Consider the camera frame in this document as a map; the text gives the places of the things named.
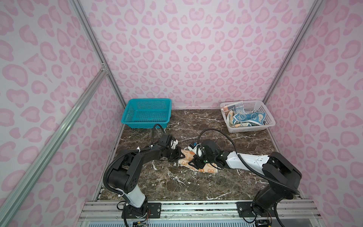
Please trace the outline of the orange bunny towel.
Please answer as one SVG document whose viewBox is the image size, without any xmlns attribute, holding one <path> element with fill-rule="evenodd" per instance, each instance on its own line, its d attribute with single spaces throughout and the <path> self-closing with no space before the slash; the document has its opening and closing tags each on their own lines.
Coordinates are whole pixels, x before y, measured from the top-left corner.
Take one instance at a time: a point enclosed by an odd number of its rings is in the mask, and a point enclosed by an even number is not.
<svg viewBox="0 0 363 227">
<path fill-rule="evenodd" d="M 201 173 L 211 173 L 216 174 L 218 172 L 218 169 L 213 167 L 211 164 L 205 164 L 205 166 L 202 169 L 196 169 L 195 167 L 192 167 L 189 165 L 189 162 L 194 159 L 195 153 L 190 150 L 182 149 L 181 152 L 185 156 L 183 159 L 178 160 L 178 164 L 184 167 L 187 167 L 193 171 L 198 171 Z"/>
</svg>

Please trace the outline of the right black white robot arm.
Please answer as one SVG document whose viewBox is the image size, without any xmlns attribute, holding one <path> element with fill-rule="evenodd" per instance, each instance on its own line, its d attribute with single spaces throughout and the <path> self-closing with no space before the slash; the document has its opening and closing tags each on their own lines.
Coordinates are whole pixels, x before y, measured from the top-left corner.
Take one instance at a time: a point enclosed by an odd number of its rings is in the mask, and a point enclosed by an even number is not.
<svg viewBox="0 0 363 227">
<path fill-rule="evenodd" d="M 260 156 L 242 154 L 222 150 L 212 140 L 191 144 L 187 150 L 194 153 L 188 165 L 196 170 L 205 167 L 248 170 L 268 182 L 242 211 L 263 216 L 283 199 L 291 200 L 299 193 L 302 173 L 278 152 Z"/>
</svg>

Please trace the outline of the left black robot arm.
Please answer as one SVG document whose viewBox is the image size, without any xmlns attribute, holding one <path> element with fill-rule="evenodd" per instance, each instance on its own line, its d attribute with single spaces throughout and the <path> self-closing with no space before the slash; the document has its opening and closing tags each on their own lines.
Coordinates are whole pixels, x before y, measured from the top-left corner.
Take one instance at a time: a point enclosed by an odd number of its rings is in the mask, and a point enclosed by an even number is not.
<svg viewBox="0 0 363 227">
<path fill-rule="evenodd" d="M 127 149 L 120 153 L 104 172 L 104 187 L 119 194 L 134 208 L 145 206 L 146 196 L 138 186 L 143 165 L 162 158 L 169 162 L 182 159 L 183 153 L 178 143 L 172 135 L 164 133 L 156 143 L 148 147 Z"/>
</svg>

